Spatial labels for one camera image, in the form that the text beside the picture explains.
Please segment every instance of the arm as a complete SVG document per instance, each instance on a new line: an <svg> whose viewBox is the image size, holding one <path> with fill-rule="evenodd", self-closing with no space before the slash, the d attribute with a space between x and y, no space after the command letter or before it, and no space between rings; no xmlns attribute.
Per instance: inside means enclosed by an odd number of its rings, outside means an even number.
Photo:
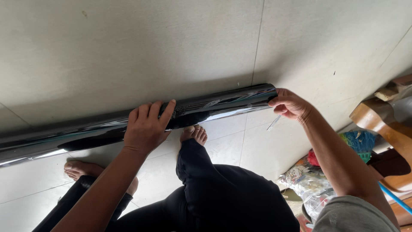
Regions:
<svg viewBox="0 0 412 232"><path fill-rule="evenodd" d="M148 154L170 134L165 132L176 101L160 118L161 101L141 105L129 114L124 148L73 208L53 228L57 231L104 231Z"/></svg>
<svg viewBox="0 0 412 232"><path fill-rule="evenodd" d="M357 153L346 145L322 115L308 102L286 89L269 102L274 112L297 120L304 128L322 171L338 196L362 198L383 212L399 228L377 180Z"/></svg>

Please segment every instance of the gray shirt sleeve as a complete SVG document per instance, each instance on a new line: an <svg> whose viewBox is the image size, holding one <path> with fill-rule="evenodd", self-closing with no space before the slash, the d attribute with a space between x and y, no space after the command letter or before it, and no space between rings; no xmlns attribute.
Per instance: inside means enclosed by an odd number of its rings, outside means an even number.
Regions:
<svg viewBox="0 0 412 232"><path fill-rule="evenodd" d="M375 206L355 196L333 198L321 211L313 232L399 232Z"/></svg>

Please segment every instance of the forearm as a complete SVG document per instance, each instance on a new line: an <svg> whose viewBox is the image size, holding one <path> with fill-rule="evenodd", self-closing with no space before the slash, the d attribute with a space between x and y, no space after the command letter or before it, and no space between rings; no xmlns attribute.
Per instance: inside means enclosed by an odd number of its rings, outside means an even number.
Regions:
<svg viewBox="0 0 412 232"><path fill-rule="evenodd" d="M368 166L344 143L321 114L313 109L300 122L322 171L338 196L352 195L382 211L396 226L397 220Z"/></svg>
<svg viewBox="0 0 412 232"><path fill-rule="evenodd" d="M146 156L124 148L52 231L104 231Z"/></svg>

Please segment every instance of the black pants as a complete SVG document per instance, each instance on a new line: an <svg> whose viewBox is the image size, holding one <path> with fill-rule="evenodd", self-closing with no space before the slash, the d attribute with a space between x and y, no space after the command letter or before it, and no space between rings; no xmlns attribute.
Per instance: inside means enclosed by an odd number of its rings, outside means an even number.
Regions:
<svg viewBox="0 0 412 232"><path fill-rule="evenodd" d="M184 186L118 219L132 199L125 194L106 231L299 231L276 184L237 166L213 165L194 139L183 142L176 174ZM50 231L94 180L82 176L34 231Z"/></svg>

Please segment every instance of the blue hose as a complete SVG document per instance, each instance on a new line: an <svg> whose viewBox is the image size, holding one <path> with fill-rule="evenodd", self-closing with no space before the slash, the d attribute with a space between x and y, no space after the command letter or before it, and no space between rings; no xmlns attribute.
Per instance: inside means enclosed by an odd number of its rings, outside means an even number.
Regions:
<svg viewBox="0 0 412 232"><path fill-rule="evenodd" d="M395 194L393 194L391 191L389 191L389 189L387 189L381 183L378 182L378 184L379 184L379 186L381 187L381 189L384 193L389 195L393 200L396 201L396 203L398 203L400 206L402 206L402 208L404 208L408 213L410 213L412 215L412 208L409 207L409 205L405 204L405 202L403 202L401 199L399 199L397 196L395 196Z"/></svg>

